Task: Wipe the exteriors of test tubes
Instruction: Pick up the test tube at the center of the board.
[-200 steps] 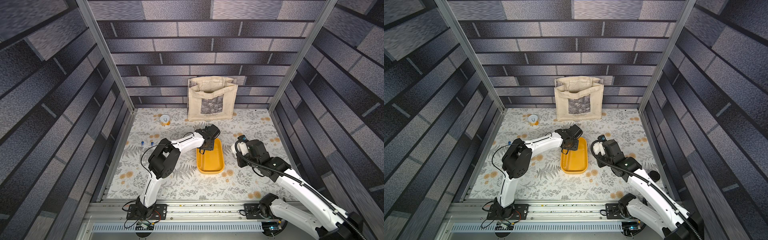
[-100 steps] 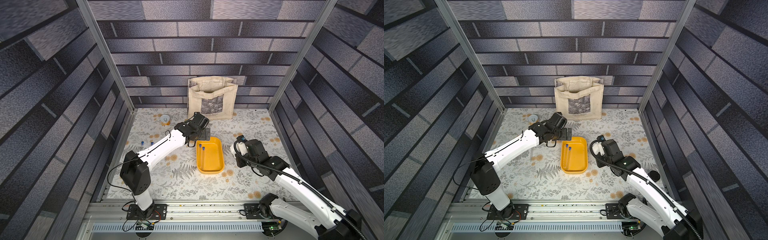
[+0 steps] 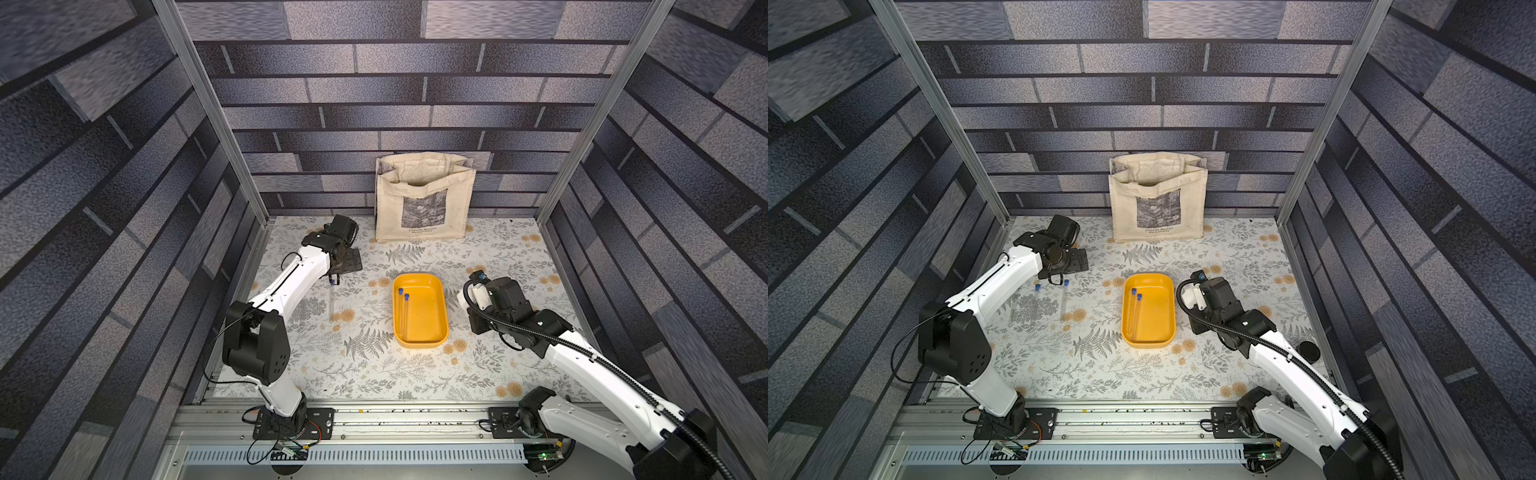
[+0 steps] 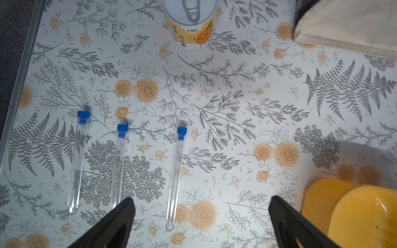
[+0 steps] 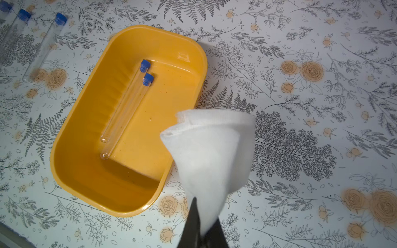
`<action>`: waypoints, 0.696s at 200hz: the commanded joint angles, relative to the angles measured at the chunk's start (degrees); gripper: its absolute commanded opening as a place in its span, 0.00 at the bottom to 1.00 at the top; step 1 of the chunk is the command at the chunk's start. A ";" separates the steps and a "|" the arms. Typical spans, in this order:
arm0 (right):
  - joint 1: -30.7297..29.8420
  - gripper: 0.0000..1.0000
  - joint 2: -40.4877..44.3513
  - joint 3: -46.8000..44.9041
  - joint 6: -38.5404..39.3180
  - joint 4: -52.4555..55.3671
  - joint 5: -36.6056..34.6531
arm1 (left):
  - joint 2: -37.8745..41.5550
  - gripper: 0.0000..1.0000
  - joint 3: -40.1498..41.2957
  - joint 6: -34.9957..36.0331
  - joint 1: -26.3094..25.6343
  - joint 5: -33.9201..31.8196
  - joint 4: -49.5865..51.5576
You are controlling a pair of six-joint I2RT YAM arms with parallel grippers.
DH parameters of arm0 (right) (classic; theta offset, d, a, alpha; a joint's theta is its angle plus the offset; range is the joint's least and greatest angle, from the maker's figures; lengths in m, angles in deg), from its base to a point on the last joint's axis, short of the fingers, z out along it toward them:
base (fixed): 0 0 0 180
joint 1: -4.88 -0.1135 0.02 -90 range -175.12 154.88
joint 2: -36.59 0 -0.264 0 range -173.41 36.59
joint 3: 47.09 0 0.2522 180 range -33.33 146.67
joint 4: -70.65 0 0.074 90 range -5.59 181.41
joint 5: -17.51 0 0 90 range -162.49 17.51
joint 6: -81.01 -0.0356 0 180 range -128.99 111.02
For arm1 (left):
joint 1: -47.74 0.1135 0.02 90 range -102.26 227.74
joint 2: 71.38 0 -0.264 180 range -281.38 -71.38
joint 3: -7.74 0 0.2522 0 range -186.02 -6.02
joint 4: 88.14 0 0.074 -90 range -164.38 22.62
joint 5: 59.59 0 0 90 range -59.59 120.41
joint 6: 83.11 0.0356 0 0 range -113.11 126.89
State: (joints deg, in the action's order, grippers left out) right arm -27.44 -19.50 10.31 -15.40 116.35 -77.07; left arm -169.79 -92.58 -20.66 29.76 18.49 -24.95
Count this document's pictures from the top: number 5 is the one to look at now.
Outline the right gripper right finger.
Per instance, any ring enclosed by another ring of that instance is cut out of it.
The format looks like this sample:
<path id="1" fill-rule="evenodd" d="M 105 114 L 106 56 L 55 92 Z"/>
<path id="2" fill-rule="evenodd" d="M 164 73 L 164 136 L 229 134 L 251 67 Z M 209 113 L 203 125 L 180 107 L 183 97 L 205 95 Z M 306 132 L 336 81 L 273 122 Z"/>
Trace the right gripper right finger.
<path id="1" fill-rule="evenodd" d="M 229 248 L 219 219 L 205 234 L 203 239 L 204 248 Z"/>

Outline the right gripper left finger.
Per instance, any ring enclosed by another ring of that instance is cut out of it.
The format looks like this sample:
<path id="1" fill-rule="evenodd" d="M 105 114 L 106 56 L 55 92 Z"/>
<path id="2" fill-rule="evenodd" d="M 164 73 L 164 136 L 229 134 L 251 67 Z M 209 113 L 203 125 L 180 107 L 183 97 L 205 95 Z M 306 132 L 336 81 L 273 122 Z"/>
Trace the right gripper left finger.
<path id="1" fill-rule="evenodd" d="M 193 198 L 187 222 L 177 248 L 198 248 L 200 246 L 200 217 L 197 199 Z"/>

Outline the white wipe cloth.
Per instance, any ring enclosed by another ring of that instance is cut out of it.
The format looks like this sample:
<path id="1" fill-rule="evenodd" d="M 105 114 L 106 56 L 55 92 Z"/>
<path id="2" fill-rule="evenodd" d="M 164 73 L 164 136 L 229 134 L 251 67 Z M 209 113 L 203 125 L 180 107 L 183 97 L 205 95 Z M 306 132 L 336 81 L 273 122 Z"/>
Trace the white wipe cloth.
<path id="1" fill-rule="evenodd" d="M 178 169 L 188 203 L 197 201 L 200 234 L 213 226 L 226 197 L 242 188 L 251 171 L 255 116 L 221 109 L 177 113 L 160 138 Z"/>

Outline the yellow plastic tray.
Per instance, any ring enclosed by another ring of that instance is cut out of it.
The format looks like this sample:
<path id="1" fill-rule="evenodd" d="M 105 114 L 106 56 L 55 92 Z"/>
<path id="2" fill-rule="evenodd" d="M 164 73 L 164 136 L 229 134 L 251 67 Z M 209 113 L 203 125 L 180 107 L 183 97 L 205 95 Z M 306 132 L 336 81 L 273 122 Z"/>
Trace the yellow plastic tray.
<path id="1" fill-rule="evenodd" d="M 154 82 L 104 160 L 100 140 L 142 60 Z M 132 217 L 159 197 L 173 159 L 160 133 L 195 107 L 207 57 L 193 39 L 146 25 L 118 32 L 107 44 L 58 133 L 51 171 L 62 189 L 115 217 Z"/>

